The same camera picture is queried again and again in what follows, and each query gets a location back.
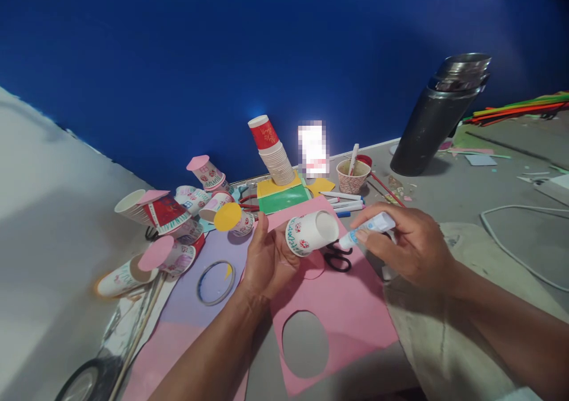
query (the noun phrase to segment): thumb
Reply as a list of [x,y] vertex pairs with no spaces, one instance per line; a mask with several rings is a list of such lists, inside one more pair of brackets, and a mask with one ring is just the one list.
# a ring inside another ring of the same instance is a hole
[[390,265],[401,255],[401,248],[387,236],[379,232],[358,231],[356,238],[363,243],[368,251]]

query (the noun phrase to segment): yellow paper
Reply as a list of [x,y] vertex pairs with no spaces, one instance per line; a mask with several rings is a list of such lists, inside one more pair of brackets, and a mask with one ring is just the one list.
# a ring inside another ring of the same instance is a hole
[[307,185],[314,197],[320,196],[320,192],[332,192],[336,185],[326,179],[316,179],[314,183]]
[[301,183],[301,178],[298,176],[298,172],[295,170],[295,179],[284,186],[277,186],[273,179],[263,180],[257,184],[257,197],[264,198],[265,196],[272,195],[274,193],[279,193],[284,190],[290,189],[291,187],[298,186]]

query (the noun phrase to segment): marker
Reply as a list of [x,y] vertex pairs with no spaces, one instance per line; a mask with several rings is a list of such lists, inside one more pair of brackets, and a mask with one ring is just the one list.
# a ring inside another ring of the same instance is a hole
[[366,206],[361,203],[359,205],[351,205],[349,207],[334,208],[334,212],[336,214],[339,214],[339,213],[344,212],[344,211],[358,211],[358,210],[364,209],[365,207]]
[[363,204],[363,201],[358,200],[358,201],[337,202],[337,203],[332,204],[332,208],[342,208],[342,207],[359,205],[359,204]]
[[348,193],[341,193],[341,192],[320,192],[320,193],[322,193],[322,195],[325,196],[332,196],[334,198],[342,198],[342,199],[352,199],[354,201],[359,201],[360,199],[363,199],[363,197],[360,195],[350,195]]

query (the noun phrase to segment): green paper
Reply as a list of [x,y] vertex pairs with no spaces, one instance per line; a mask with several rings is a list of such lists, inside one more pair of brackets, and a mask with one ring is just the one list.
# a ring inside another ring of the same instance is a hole
[[272,214],[290,206],[308,201],[310,194],[308,190],[299,184],[279,193],[274,193],[259,199],[259,209],[265,214]]

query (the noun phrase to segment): right hand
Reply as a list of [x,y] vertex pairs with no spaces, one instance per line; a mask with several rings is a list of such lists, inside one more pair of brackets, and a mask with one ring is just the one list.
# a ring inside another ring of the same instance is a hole
[[379,232],[358,231],[358,240],[410,283],[439,291],[447,289],[453,282],[457,262],[437,222],[418,209],[377,202],[358,214],[351,227],[358,227],[382,211],[396,223],[397,245]]

